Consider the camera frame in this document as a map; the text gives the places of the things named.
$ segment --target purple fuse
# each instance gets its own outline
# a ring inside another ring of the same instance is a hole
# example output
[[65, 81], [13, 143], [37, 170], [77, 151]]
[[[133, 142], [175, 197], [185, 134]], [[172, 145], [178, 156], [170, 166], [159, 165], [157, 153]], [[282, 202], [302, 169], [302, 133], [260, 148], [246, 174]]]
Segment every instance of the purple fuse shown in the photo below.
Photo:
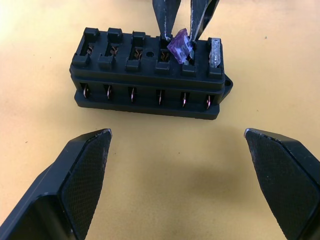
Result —
[[181, 29], [168, 44], [167, 48], [174, 55], [178, 63], [183, 64], [187, 60], [188, 55], [193, 51], [187, 29]]

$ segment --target textured gripper pad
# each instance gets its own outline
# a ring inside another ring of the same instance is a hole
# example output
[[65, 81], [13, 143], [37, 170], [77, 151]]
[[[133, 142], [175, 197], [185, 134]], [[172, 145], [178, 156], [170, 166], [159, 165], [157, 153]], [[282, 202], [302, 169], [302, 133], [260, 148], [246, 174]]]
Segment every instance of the textured gripper pad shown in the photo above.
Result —
[[108, 130], [90, 139], [61, 190], [63, 206], [79, 240], [86, 238], [98, 204], [110, 141]]
[[245, 134], [260, 188], [288, 240], [300, 237], [320, 202], [314, 182], [275, 139]]

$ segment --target mounting hole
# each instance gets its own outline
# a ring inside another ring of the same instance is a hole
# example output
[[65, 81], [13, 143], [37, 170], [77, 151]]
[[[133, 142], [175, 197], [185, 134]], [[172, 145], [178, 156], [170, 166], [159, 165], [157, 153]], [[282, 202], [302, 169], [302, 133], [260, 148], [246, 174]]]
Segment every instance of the mounting hole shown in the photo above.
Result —
[[229, 87], [231, 85], [231, 82], [227, 80], [227, 81], [224, 82], [224, 85]]
[[146, 56], [149, 57], [149, 58], [152, 58], [155, 54], [152, 52], [152, 51], [148, 51], [146, 53]]

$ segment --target table surface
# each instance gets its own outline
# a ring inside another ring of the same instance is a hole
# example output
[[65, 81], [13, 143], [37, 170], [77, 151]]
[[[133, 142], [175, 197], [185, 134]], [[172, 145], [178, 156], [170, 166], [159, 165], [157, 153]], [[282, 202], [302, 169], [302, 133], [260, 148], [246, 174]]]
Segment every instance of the table surface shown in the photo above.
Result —
[[[182, 1], [173, 34], [189, 29]], [[159, 34], [151, 0], [0, 0], [0, 223], [78, 135], [111, 128], [88, 240], [284, 240], [245, 128], [300, 140], [320, 158], [320, 1], [221, 0], [234, 87], [217, 120], [80, 108], [69, 66], [85, 27]]]

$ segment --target black fuse box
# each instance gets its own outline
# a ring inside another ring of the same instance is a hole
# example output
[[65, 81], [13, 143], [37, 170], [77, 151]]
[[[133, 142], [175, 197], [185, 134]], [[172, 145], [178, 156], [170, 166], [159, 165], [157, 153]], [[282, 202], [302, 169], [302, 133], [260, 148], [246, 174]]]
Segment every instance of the black fuse box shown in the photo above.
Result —
[[78, 106], [214, 120], [233, 87], [221, 61], [210, 67], [211, 39], [179, 64], [159, 36], [86, 28], [70, 66]]

